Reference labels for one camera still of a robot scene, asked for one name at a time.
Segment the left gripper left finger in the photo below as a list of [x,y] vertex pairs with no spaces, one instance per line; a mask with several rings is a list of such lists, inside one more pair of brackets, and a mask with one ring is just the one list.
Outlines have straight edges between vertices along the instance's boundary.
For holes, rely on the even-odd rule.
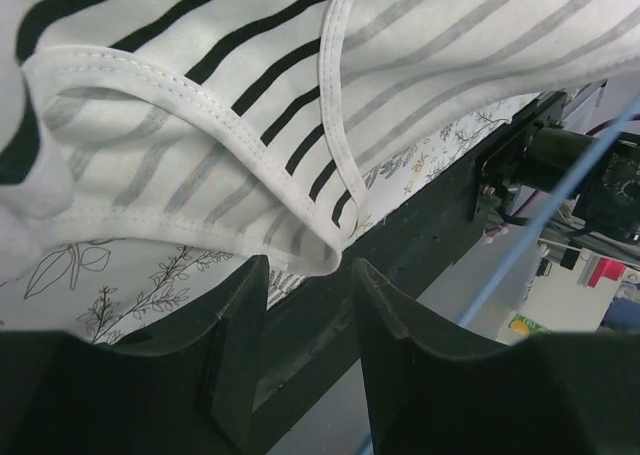
[[120,342],[62,331],[1,335],[5,454],[239,454],[253,413],[269,266]]

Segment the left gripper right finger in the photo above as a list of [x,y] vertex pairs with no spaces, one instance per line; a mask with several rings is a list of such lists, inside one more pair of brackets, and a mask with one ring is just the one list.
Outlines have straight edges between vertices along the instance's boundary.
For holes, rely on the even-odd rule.
[[377,454],[635,454],[639,339],[560,333],[503,345],[352,267]]

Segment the black white striped tank top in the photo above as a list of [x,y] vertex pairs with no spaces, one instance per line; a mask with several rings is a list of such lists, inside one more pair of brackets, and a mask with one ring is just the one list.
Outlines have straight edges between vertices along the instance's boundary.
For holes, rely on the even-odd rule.
[[364,174],[639,66],[639,0],[1,0],[1,275],[148,239],[325,275]]

